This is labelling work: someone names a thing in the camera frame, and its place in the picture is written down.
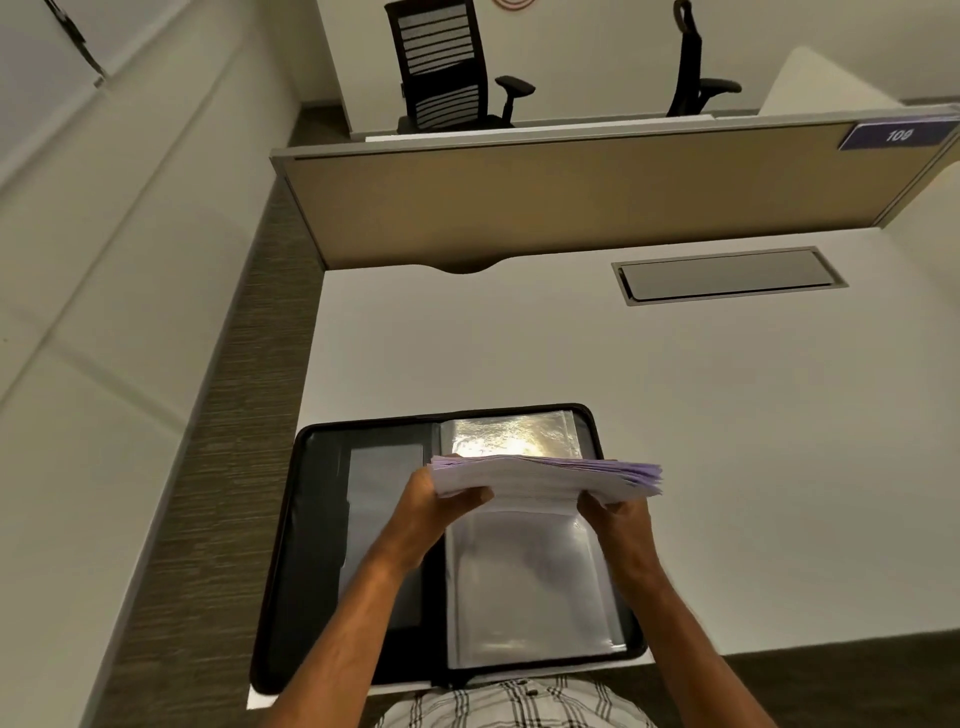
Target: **office chair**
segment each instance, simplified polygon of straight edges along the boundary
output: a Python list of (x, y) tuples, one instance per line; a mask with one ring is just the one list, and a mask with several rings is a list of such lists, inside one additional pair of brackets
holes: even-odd
[(693, 116), (704, 110), (707, 101), (721, 93), (739, 93), (743, 86), (736, 81), (700, 78), (700, 56), (704, 42), (693, 22), (693, 7), (690, 0), (675, 0), (673, 17), (684, 35), (680, 47), (680, 70), (677, 73), (677, 90), (667, 116)]
[(473, 0), (399, 0), (384, 6), (400, 63), (407, 115), (397, 131), (421, 133), (511, 129), (514, 99), (536, 89), (513, 76), (501, 116), (487, 113), (487, 65)]

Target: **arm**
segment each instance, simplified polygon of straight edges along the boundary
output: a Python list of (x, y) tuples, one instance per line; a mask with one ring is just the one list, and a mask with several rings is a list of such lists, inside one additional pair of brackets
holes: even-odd
[(674, 591), (654, 546), (646, 498), (604, 507), (582, 493), (617, 588), (634, 610), (685, 728), (776, 728)]
[(263, 728), (355, 728), (403, 577), (447, 526), (492, 497), (489, 488), (473, 488), (440, 498), (428, 469), (410, 476), (390, 521)]

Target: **desk surface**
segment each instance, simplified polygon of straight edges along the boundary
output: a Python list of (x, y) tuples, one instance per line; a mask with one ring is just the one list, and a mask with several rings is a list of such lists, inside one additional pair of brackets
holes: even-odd
[[(628, 307), (611, 263), (816, 245), (850, 285)], [(960, 312), (882, 231), (324, 279), (299, 427), (578, 401), (661, 463), (661, 556), (724, 653), (960, 626)]]

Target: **cubicle partition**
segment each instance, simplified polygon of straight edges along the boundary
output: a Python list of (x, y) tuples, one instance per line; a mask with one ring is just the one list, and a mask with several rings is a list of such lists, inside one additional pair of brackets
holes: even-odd
[(882, 226), (956, 158), (957, 120), (960, 107), (670, 119), (300, 147), (273, 161), (327, 269), (463, 272), (515, 255)]

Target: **mesh chair back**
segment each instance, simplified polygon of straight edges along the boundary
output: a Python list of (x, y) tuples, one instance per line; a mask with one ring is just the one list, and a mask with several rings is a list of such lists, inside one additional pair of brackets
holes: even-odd
[(448, 129), (487, 115), (487, 66), (472, 0), (400, 0), (386, 6), (407, 115)]

